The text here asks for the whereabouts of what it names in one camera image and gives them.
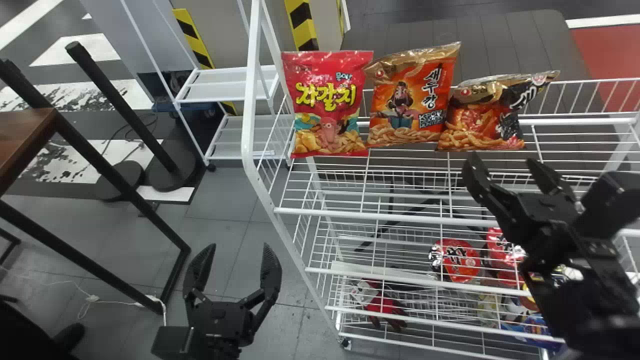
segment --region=black metal stand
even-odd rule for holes
[[[160,192],[169,192],[184,186],[196,171],[196,158],[191,149],[179,142],[169,141],[160,146],[82,44],[74,41],[65,49],[156,156],[154,160],[157,160],[152,160],[147,167],[149,184]]]
[[[113,165],[113,168],[122,176],[129,186],[137,188],[145,178],[145,171],[139,163],[133,160],[125,160]],[[95,182],[95,197],[102,201],[120,201],[124,195],[119,192],[104,176],[100,176]]]
[[[6,250],[2,253],[2,256],[0,256],[0,265],[2,265],[4,263],[4,261],[6,260],[6,258],[9,257],[9,254],[11,254],[11,251],[13,251],[13,249],[16,246],[20,245],[20,243],[22,241],[20,239],[16,238],[12,233],[9,233],[8,231],[6,231],[4,229],[0,229],[0,236],[2,236],[8,242],[11,243],[11,244],[9,244],[9,247],[7,247]]]
[[[9,244],[9,247],[7,247],[6,250],[2,253],[2,256],[0,256],[0,265],[2,265],[4,264],[4,261],[9,257],[9,254],[11,254],[11,251],[13,251],[16,246],[20,245],[22,241],[8,231],[5,231],[4,229],[0,229],[0,236],[7,239],[7,241],[11,243]],[[16,299],[15,297],[0,294],[0,301],[15,303],[18,302],[18,299]]]
[[[0,79],[11,87],[21,98],[23,98],[32,108],[53,108],[53,105],[24,77],[20,70],[9,60],[0,60]],[[144,214],[175,246],[180,249],[180,254],[166,284],[164,285],[160,300],[167,304],[173,287],[177,282],[180,270],[184,266],[191,248],[186,242],[156,214],[151,205],[127,184],[127,181],[106,161],[98,151],[87,141],[73,125],[71,125],[60,113],[57,114],[55,126],[57,132],[81,154],[89,164],[95,167],[126,199],[129,199],[134,206]],[[21,214],[16,209],[0,201],[0,217],[18,227],[20,230],[32,236],[34,239],[50,247],[58,254],[78,264],[91,274],[103,280],[107,284],[120,290],[130,298],[144,305],[157,314],[162,314],[162,306],[149,299],[145,294],[136,290],[121,278],[112,274],[95,261],[65,243],[56,235],[50,233],[36,222]]]

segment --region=shoe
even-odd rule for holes
[[[84,325],[73,323],[53,337],[53,341],[66,352],[71,352],[84,337]]]

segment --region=yellow hazard stripe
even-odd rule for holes
[[[293,42],[299,51],[318,50],[318,40],[314,20],[311,18],[309,0],[284,0],[289,14],[289,25]]]
[[[200,68],[215,69],[216,67],[213,65],[213,61],[211,60],[211,56],[209,56],[207,47],[204,46],[202,37],[200,36],[198,29],[196,29],[196,25],[193,23],[193,19],[187,9],[173,9],[173,16],[178,20],[178,25],[180,26],[184,37],[187,39],[187,43],[193,51],[193,54],[196,56],[196,59],[200,64]],[[233,115],[237,114],[236,107],[232,102],[225,101],[222,104],[226,112]]]

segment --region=white cable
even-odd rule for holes
[[[35,279],[33,277],[29,277],[29,276],[25,276],[25,275],[18,275],[15,274],[15,270],[10,270],[7,269],[3,266],[0,266],[0,269],[6,271],[6,273],[8,275],[14,276],[14,277],[19,277],[21,279],[26,279],[26,280],[31,280],[31,281],[35,281],[38,284],[42,285],[42,286],[52,286],[52,285],[58,285],[58,284],[66,284],[68,282],[72,283],[81,293],[84,293],[87,297],[85,298],[85,302],[84,304],[82,304],[82,306],[80,307],[80,310],[78,311],[78,314],[76,315],[76,318],[78,320],[81,320],[82,318],[84,318],[84,316],[86,315],[87,311],[89,311],[89,307],[91,307],[91,304],[121,304],[121,305],[128,305],[128,306],[138,306],[138,307],[144,307],[142,304],[140,304],[139,302],[123,302],[123,301],[112,301],[112,300],[100,300],[100,297],[98,295],[91,295],[88,292],[84,291],[80,285],[78,285],[75,281],[73,280],[65,280],[65,281],[56,281],[56,282],[50,282],[50,283],[45,283],[42,282],[38,279]],[[159,298],[155,297],[154,295],[147,295],[148,298],[150,298],[153,301],[159,302],[160,305],[162,305],[162,312],[163,312],[163,323],[164,326],[166,326],[166,306],[164,304],[164,302],[162,302],[162,300],[160,300]]]

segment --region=orange snack bag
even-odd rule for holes
[[[408,50],[364,69],[375,85],[367,147],[438,141],[459,51],[460,42]]]

